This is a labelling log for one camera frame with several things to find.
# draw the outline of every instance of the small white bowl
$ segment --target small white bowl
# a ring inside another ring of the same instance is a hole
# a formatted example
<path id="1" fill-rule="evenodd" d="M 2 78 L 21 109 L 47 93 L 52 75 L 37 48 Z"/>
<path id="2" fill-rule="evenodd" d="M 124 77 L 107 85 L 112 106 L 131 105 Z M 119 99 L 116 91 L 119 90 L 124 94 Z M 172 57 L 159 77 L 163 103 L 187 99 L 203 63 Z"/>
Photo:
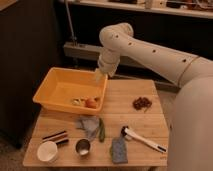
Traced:
<path id="1" fill-rule="evenodd" d="M 58 148 L 55 142 L 46 141 L 37 150 L 37 157 L 42 162 L 51 163 L 58 157 Z"/>

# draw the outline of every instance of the wooden tabletop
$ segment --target wooden tabletop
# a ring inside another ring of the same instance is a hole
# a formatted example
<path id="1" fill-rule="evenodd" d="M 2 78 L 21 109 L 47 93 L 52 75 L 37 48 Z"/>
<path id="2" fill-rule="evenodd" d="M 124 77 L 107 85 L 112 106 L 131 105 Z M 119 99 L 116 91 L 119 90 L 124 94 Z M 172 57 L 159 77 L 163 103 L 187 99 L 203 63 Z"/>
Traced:
<path id="1" fill-rule="evenodd" d="M 152 106 L 146 112 L 135 110 L 133 100 L 147 97 Z M 159 97 L 152 80 L 109 80 L 103 109 L 100 117 L 105 123 L 106 138 L 100 143 L 96 138 L 91 143 L 88 156 L 82 158 L 75 151 L 76 142 L 85 137 L 82 130 L 75 128 L 75 119 L 79 115 L 42 109 L 38 117 L 32 138 L 28 145 L 23 165 L 44 167 L 117 167 L 117 166 L 166 166 L 167 154 L 162 154 L 141 142 L 126 141 L 127 164 L 113 164 L 109 148 L 112 139 L 120 136 L 122 126 L 128 125 L 135 132 L 165 147 L 168 146 L 168 129 Z M 42 163 L 37 159 L 36 151 L 42 137 L 67 130 L 69 144 L 59 148 L 58 159 L 51 163 Z"/>

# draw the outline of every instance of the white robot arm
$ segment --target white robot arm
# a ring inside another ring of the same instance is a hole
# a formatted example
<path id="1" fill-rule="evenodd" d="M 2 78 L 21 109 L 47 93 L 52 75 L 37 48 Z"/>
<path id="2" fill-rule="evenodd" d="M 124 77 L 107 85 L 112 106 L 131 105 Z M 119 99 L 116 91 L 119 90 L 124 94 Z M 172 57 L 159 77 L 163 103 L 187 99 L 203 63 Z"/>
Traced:
<path id="1" fill-rule="evenodd" d="M 181 87 L 172 111 L 168 171 L 213 170 L 213 62 L 133 38 L 128 23 L 100 32 L 98 66 L 113 76 L 126 55 Z"/>

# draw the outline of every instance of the orange plastic basket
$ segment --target orange plastic basket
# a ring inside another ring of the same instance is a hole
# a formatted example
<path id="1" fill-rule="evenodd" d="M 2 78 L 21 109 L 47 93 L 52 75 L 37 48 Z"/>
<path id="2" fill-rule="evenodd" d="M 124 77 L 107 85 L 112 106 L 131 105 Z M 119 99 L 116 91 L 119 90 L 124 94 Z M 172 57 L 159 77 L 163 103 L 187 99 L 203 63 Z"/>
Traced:
<path id="1" fill-rule="evenodd" d="M 49 70 L 33 101 L 44 108 L 75 114 L 99 114 L 107 85 L 107 76 L 97 83 L 94 72 L 56 68 Z M 73 105 L 73 99 L 98 98 L 97 108 Z"/>

